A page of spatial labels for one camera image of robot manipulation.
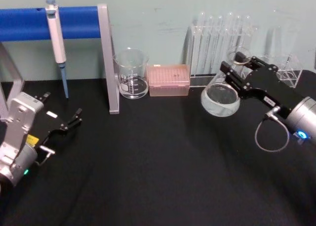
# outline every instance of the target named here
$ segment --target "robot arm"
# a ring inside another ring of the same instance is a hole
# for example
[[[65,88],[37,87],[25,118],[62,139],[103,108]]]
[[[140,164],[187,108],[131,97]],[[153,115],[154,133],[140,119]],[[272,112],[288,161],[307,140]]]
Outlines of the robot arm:
[[[277,121],[278,114],[286,128],[301,139],[310,139],[316,144],[316,101],[298,94],[293,88],[277,78],[278,68],[257,57],[246,58],[241,52],[235,56],[237,63],[252,70],[242,79],[225,61],[221,71],[241,99],[254,97],[271,108],[266,119]]]
[[[0,146],[0,194],[6,194],[17,185],[25,171],[35,162],[39,166],[54,150],[44,146],[53,134],[67,134],[80,125],[79,109],[73,118],[65,123],[55,113],[46,111],[44,102],[50,93],[34,98],[24,92],[18,94],[11,102],[6,120],[7,129]],[[36,162],[38,153],[45,151],[46,158]]]

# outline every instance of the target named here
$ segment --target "pipette stand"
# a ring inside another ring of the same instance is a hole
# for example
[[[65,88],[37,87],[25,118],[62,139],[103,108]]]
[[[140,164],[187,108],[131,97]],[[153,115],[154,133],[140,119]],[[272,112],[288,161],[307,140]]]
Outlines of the pipette stand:
[[[59,14],[64,39],[101,38],[109,112],[110,114],[118,114],[118,75],[113,64],[114,49],[107,5],[60,7]],[[0,43],[50,40],[44,8],[0,9],[0,20]],[[0,59],[6,62],[6,66],[14,79],[7,101],[5,101],[1,89],[0,115],[2,118],[2,115],[4,117],[7,115],[9,101],[22,90],[23,80],[3,45],[0,45]]]

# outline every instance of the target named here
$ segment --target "cable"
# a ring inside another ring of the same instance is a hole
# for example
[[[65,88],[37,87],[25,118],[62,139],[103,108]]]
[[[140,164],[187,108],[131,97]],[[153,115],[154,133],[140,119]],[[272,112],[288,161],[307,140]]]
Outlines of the cable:
[[[289,143],[289,141],[290,141],[290,133],[289,133],[287,127],[285,126],[285,124],[283,124],[283,123],[282,123],[281,121],[279,121],[278,119],[271,119],[271,120],[272,120],[272,121],[275,121],[275,122],[277,122],[277,123],[279,123],[279,124],[285,129],[286,137],[287,137],[285,145],[283,145],[283,146],[282,146],[281,148],[279,148],[279,149],[269,150],[269,149],[263,148],[263,147],[259,144],[258,139],[257,139],[257,135],[258,135],[258,132],[259,132],[259,129],[260,129],[262,123],[263,123],[265,120],[266,120],[266,119],[262,120],[262,121],[259,123],[259,125],[258,125],[258,127],[257,127],[257,129],[256,129],[255,141],[256,141],[257,146],[258,146],[261,150],[266,151],[266,152],[269,152],[269,153],[276,153],[276,152],[280,152],[280,151],[284,150],[284,149],[287,147],[287,145],[288,145],[288,143]]]

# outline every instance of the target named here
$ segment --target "yellow warning label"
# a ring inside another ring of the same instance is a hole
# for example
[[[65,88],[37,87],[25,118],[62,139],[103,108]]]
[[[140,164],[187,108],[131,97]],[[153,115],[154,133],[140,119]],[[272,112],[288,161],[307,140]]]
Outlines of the yellow warning label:
[[[32,136],[32,135],[28,135],[26,138],[26,143],[28,143],[32,147],[34,147],[38,141],[39,141],[39,139],[36,138],[35,136]]]

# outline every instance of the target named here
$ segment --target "glass beaker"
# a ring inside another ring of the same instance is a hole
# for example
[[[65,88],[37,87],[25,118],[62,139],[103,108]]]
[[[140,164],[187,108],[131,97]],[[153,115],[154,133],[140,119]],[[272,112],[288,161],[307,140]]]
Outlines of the glass beaker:
[[[232,47],[227,53],[227,62],[231,65],[239,75],[242,72],[244,61],[235,61],[235,54],[240,51],[244,53],[248,59],[251,57],[249,52],[242,47]],[[201,104],[204,109],[211,115],[218,117],[227,117],[233,115],[240,105],[240,98],[237,91],[225,82],[226,75],[222,71],[218,71],[216,76],[205,87],[201,94]]]
[[[129,99],[138,99],[148,92],[145,69],[148,56],[138,49],[126,49],[113,56],[118,65],[119,92]]]

